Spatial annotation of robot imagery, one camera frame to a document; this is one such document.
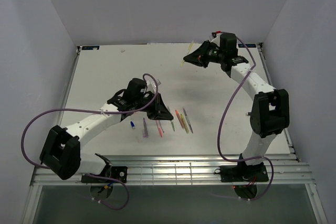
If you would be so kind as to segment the orange highlighter pen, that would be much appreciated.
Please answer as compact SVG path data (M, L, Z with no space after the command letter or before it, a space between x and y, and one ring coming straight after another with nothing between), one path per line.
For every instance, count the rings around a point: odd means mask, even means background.
M178 110L175 110L175 114L176 114L177 119L178 119L178 121L179 121L179 123L180 123L180 125L181 125L181 128L185 129L184 123L183 123L183 121L182 121L182 118L181 118L181 116L180 116Z

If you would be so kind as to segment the yellow highlighter pen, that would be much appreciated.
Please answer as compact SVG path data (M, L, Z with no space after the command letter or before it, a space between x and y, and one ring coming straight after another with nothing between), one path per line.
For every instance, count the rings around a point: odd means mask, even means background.
M184 125L185 132L188 134L189 133L189 129L188 129L188 126L187 126L187 123L186 123L186 120L185 120L183 114L180 114L180 117L181 117L182 123Z

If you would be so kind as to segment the pink label clear pen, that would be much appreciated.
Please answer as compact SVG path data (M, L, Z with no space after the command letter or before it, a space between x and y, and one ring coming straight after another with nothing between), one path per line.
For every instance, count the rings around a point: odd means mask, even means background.
M189 128L190 132L193 134L194 132L193 132L193 129L192 129L192 126L191 126L191 122L190 122L190 120L189 120L189 118L188 118L188 115L187 115L187 113L186 113L186 110L185 110L184 107L182 107L182 110L183 110L184 117L185 117L186 123L187 123L187 125L188 125L188 128Z

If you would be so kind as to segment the red highlighter pen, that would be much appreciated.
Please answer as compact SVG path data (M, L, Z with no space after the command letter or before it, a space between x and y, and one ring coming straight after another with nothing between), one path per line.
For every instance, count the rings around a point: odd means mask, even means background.
M155 122L156 122L156 126L157 126L160 137L163 137L163 132L162 132L161 126L159 124L159 121L156 120Z

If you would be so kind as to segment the green label clear pen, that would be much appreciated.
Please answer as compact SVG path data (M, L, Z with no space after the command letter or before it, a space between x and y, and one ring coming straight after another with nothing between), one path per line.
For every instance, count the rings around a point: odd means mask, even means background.
M171 120L171 126L172 126L173 131L175 132L175 125L174 125L174 120L173 119Z

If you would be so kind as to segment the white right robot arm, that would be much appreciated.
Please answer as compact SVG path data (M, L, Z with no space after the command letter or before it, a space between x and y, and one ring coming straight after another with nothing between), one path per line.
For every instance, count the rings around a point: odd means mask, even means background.
M235 42L216 44L205 41L183 60L206 68L209 63L220 64L221 69L252 99L249 115L252 133L245 150L235 166L222 168L221 174L230 178L250 180L266 171L264 156L272 141L289 126L289 94L285 89L276 89L253 71L255 65L238 55Z

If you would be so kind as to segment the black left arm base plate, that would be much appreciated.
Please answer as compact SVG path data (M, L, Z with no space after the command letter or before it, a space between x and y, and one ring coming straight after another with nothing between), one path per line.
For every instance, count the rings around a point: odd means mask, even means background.
M110 183L110 180L103 179L103 177L109 177L113 179L117 179L122 181L123 183L127 182L127 175L128 175L128 167L127 166L108 166L102 170L102 172L97 175L101 178L93 178L88 175L82 175L81 182L82 183L96 183L96 184L103 184L103 183Z

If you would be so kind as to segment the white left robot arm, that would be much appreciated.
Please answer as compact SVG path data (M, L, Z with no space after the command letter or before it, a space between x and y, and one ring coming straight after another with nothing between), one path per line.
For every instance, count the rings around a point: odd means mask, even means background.
M51 128L40 161L62 180L83 173L93 174L100 182L107 181L111 177L111 162L101 154L83 154L81 150L104 130L135 112L145 112L148 119L155 121L171 121L174 118L159 93L148 91L130 96L122 89L98 113L67 127L56 125Z

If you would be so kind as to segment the purple highlighter pen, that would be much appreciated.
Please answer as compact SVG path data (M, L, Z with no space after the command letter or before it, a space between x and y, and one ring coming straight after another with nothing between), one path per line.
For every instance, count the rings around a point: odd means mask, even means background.
M145 118L143 118L143 127L144 127L143 137L147 138L149 137L149 133Z

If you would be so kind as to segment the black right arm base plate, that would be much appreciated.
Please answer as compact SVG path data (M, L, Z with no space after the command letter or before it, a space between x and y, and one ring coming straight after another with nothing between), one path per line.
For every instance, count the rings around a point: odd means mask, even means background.
M238 162L237 165L219 167L221 182L267 182L269 181L266 167L263 162L258 165L247 165Z

